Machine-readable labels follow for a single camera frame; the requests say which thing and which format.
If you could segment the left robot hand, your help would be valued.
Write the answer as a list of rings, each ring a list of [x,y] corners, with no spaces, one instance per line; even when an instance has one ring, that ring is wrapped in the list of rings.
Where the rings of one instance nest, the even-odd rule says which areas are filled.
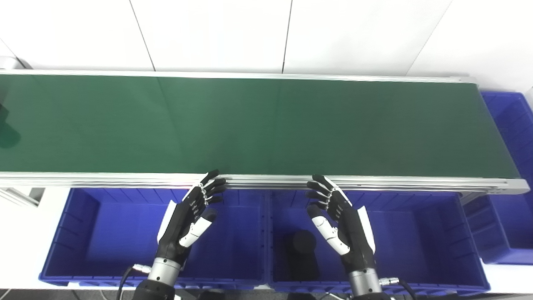
[[[217,218],[218,212],[211,205],[221,203],[221,193],[226,190],[226,179],[219,175],[218,169],[206,173],[175,205],[159,239],[156,258],[179,265],[187,260],[192,245]]]

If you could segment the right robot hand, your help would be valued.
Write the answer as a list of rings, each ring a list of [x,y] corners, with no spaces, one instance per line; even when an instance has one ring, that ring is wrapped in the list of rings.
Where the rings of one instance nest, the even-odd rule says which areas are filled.
[[[361,220],[345,192],[324,175],[312,175],[305,195],[312,199],[306,210],[318,232],[339,254],[346,273],[375,268],[374,250]]]

